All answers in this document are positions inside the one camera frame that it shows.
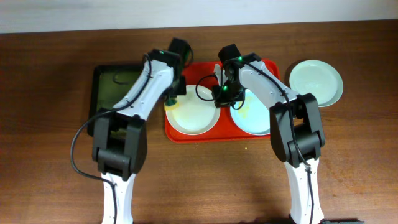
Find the light green plate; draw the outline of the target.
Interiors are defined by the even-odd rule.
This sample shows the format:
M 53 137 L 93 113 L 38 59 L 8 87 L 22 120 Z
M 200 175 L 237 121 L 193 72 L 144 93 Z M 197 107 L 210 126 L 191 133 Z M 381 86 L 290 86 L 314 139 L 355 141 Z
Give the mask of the light green plate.
M 304 60 L 296 64 L 290 72 L 289 84 L 301 95 L 311 93 L 319 107 L 335 104 L 344 90 L 340 73 L 320 60 Z

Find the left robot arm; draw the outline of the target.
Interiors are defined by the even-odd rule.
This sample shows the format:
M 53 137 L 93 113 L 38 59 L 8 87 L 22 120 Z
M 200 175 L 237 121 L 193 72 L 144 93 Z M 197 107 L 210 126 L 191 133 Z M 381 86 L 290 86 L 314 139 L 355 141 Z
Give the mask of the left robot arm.
M 92 158 L 104 183 L 103 223 L 132 223 L 132 190 L 147 155 L 146 120 L 157 101 L 177 104 L 186 94 L 182 75 L 193 50 L 185 40 L 172 39 L 168 49 L 145 54 L 141 74 L 131 89 L 113 105 L 113 112 L 98 116 L 93 126 Z

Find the white plate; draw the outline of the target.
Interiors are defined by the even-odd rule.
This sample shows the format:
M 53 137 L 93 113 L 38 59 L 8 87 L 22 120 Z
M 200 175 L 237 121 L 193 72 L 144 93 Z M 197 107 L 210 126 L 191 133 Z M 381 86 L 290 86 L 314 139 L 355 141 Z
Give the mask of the white plate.
M 199 135 L 209 131 L 218 121 L 221 110 L 212 101 L 201 100 L 211 97 L 211 90 L 204 86 L 187 85 L 187 93 L 178 95 L 179 107 L 165 111 L 168 122 L 178 132 Z

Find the green and yellow sponge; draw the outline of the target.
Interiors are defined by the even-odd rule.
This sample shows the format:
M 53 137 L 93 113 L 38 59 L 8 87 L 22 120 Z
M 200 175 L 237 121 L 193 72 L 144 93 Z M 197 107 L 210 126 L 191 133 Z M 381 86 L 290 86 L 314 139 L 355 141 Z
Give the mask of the green and yellow sponge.
M 164 102 L 164 110 L 174 110 L 179 107 L 179 102 L 177 97 L 169 97 Z

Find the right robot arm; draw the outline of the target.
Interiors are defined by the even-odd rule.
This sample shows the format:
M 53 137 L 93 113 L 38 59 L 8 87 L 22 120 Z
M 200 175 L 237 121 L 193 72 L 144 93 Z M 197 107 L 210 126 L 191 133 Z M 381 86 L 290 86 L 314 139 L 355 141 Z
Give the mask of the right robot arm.
M 325 134 L 316 98 L 291 90 L 266 67 L 255 53 L 243 55 L 235 44 L 221 48 L 212 88 L 217 108 L 244 102 L 245 90 L 253 93 L 269 111 L 270 141 L 287 170 L 293 223 L 322 223 L 317 171 Z

